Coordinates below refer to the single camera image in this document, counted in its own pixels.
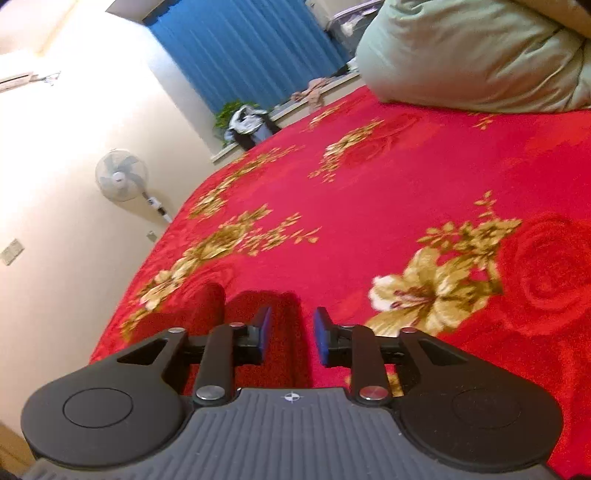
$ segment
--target light green pillow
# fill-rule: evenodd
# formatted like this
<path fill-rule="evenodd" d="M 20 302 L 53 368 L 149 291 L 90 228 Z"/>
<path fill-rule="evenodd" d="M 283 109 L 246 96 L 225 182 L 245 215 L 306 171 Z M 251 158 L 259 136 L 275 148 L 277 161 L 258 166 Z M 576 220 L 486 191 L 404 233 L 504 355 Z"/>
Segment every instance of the light green pillow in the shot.
<path fill-rule="evenodd" d="M 591 41 L 511 0 L 387 0 L 357 64 L 382 101 L 509 113 L 591 105 Z"/>

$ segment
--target wall switch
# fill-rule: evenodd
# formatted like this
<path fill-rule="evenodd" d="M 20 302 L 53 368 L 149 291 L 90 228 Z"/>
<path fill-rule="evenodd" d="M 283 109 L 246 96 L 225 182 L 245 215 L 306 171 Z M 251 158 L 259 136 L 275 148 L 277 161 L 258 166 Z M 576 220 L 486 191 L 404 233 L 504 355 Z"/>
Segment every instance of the wall switch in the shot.
<path fill-rule="evenodd" d="M 0 258 L 2 258 L 4 265 L 8 266 L 14 262 L 14 259 L 18 257 L 23 250 L 25 250 L 25 248 L 23 247 L 22 243 L 20 243 L 17 239 L 14 239 L 12 242 L 10 242 L 10 245 L 2 250 L 2 253 L 0 253 Z"/>

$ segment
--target clothes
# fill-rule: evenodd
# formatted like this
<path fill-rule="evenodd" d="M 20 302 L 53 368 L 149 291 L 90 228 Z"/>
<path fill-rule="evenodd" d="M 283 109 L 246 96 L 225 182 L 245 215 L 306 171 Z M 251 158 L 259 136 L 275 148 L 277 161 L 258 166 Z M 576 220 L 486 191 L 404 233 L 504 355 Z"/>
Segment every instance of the clothes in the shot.
<path fill-rule="evenodd" d="M 262 125 L 261 115 L 264 113 L 267 111 L 256 110 L 250 105 L 242 105 L 232 115 L 230 128 L 242 135 L 251 134 Z"/>
<path fill-rule="evenodd" d="M 328 85 L 332 79 L 330 78 L 319 78 L 311 80 L 308 83 L 308 88 L 303 92 L 295 92 L 291 95 L 291 99 L 299 102 L 300 100 L 307 99 L 310 113 L 315 112 L 322 106 L 324 106 L 320 95 L 322 94 L 322 87 Z"/>
<path fill-rule="evenodd" d="M 281 130 L 281 128 L 273 120 L 271 120 L 267 113 L 262 113 L 260 115 L 257 114 L 257 116 L 261 119 L 261 124 L 259 125 L 259 127 L 265 125 L 272 134 L 276 134 L 279 130 Z M 256 142 L 253 140 L 252 134 L 241 134 L 232 128 L 228 129 L 228 131 L 232 132 L 234 141 L 238 145 L 240 145 L 244 150 L 250 150 L 252 147 L 256 145 Z"/>
<path fill-rule="evenodd" d="M 267 127 L 265 124 L 262 124 L 257 130 L 255 130 L 252 133 L 251 138 L 254 141 L 255 145 L 258 145 L 263 140 L 266 140 L 267 138 L 272 136 L 273 133 L 271 132 L 271 130 L 269 130 L 269 127 Z"/>

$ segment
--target bed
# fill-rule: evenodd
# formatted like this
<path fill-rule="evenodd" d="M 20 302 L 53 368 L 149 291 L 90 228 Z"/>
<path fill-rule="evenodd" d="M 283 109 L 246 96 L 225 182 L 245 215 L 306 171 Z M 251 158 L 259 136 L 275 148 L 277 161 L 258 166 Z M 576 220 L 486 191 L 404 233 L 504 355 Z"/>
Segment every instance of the bed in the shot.
<path fill-rule="evenodd" d="M 347 385 L 318 362 L 317 306 L 380 335 L 413 325 L 548 389 L 564 413 L 551 465 L 590 474 L 590 127 L 588 111 L 383 104 L 362 87 L 197 188 L 92 361 L 269 304 L 268 362 L 237 383 Z"/>

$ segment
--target white fan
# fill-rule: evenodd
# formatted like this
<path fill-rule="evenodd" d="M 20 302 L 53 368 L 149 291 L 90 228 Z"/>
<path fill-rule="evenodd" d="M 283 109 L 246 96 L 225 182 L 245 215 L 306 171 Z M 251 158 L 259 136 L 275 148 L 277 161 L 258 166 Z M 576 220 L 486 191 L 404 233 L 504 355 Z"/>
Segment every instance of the white fan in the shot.
<path fill-rule="evenodd" d="M 126 202 L 141 195 L 168 223 L 172 222 L 162 203 L 146 192 L 148 169 L 145 163 L 127 150 L 111 150 L 101 158 L 96 165 L 95 178 L 101 193 L 109 200 Z"/>

